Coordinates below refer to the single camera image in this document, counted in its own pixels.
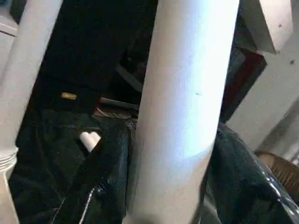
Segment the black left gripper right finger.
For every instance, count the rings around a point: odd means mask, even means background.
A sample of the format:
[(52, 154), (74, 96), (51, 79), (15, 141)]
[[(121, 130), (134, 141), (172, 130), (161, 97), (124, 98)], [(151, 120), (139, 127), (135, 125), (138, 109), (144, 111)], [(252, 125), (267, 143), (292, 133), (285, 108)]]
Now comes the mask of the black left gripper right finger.
[(202, 224), (297, 224), (299, 207), (239, 135), (219, 123), (206, 172)]

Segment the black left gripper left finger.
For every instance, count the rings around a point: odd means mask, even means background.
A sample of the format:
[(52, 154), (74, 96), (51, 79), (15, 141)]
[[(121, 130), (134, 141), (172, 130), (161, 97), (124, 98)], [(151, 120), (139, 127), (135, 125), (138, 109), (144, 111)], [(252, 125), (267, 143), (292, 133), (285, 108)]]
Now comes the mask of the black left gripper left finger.
[(120, 224), (126, 215), (128, 148), (126, 128), (82, 132), (88, 156), (56, 212), (55, 224)]

